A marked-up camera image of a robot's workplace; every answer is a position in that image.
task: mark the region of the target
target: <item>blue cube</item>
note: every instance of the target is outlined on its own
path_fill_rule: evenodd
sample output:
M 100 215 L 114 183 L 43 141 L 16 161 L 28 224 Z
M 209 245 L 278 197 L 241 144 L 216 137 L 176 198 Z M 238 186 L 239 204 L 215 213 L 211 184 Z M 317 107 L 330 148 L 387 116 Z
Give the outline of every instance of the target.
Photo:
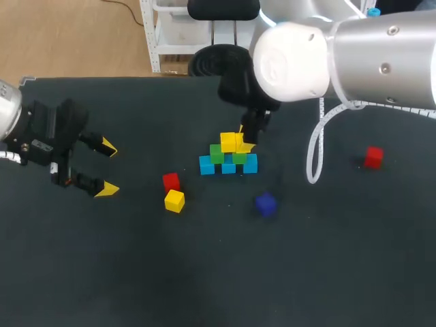
M 200 157 L 200 174 L 213 175 L 215 173 L 215 165 L 211 162 L 210 155 L 203 155 Z
M 224 163 L 221 164 L 223 174 L 236 174 L 236 165 L 232 161 L 232 155 L 224 155 Z
M 269 217 L 277 211 L 277 201 L 269 193 L 258 196 L 255 205 L 264 217 Z
M 258 155 L 253 153 L 247 155 L 247 162 L 243 168 L 244 174 L 255 174 L 258 172 Z

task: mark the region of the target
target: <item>green cube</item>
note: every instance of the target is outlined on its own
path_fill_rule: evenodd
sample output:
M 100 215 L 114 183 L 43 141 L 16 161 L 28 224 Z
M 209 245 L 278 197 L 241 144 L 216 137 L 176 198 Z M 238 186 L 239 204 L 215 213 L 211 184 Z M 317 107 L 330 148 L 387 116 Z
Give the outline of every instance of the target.
M 224 153 L 221 152 L 220 144 L 211 144 L 211 163 L 224 164 Z
M 233 153 L 232 161 L 235 165 L 245 165 L 247 162 L 247 154 L 246 153 Z

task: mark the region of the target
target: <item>black cable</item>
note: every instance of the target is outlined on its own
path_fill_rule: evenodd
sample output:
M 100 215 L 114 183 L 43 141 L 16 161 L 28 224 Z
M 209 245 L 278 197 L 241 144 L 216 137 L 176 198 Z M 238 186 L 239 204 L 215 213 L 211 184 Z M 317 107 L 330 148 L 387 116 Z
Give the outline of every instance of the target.
M 131 14 L 131 16 L 134 18 L 134 20 L 135 20 L 135 23 L 136 24 L 138 24 L 139 26 L 144 26 L 144 24 L 142 24 L 142 23 L 140 23 L 140 22 L 138 22 L 137 20 L 136 20 L 136 17 L 135 17 L 135 14 L 134 14 L 134 11 L 127 5 L 127 4 L 125 4 L 125 3 L 123 3 L 123 2 L 120 2 L 120 1 L 114 1 L 114 0 L 102 0 L 103 2 L 109 2 L 109 3 L 118 3 L 119 5 L 124 5 L 128 10 L 130 10 L 130 14 Z

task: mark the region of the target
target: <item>chair backrest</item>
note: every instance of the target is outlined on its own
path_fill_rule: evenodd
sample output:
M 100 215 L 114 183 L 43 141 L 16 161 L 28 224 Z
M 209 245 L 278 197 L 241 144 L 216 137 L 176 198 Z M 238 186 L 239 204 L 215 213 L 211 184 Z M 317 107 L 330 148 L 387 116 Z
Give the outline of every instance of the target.
M 189 0 L 189 15 L 196 20 L 252 20 L 260 11 L 259 0 Z

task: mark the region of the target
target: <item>cube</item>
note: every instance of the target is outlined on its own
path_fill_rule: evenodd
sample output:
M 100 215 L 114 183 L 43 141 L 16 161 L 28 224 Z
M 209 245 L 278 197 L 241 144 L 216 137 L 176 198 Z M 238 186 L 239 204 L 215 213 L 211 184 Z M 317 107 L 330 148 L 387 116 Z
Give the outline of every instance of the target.
M 232 161 L 235 165 L 244 165 L 247 162 L 247 154 L 246 153 L 233 153 Z
M 200 159 L 200 174 L 213 175 L 215 173 L 215 165 L 211 162 L 211 156 L 203 155 L 199 159 Z
M 171 174 L 165 174 L 162 176 L 163 186 L 165 187 L 165 194 L 173 189 L 175 191 L 180 191 L 180 181 L 178 179 L 178 175 L 175 172 Z
M 220 144 L 211 144 L 211 162 L 214 165 L 224 164 L 224 153 L 221 152 Z
M 236 153 L 250 153 L 255 144 L 245 143 L 244 134 L 236 133 Z
M 232 161 L 232 155 L 225 155 L 224 163 L 221 165 L 223 174 L 236 174 L 236 165 Z
M 255 205 L 263 217 L 269 217 L 277 211 L 277 201 L 268 192 L 258 196 Z
M 258 156 L 251 153 L 247 155 L 247 162 L 243 166 L 244 174 L 255 174 L 258 172 Z
M 233 153 L 236 152 L 236 136 L 235 133 L 221 133 L 221 152 Z
M 185 194 L 171 189 L 165 197 L 165 209 L 180 213 L 185 205 Z
M 380 169 L 383 161 L 383 149 L 369 146 L 367 149 L 367 157 L 365 158 L 364 167 L 372 169 Z

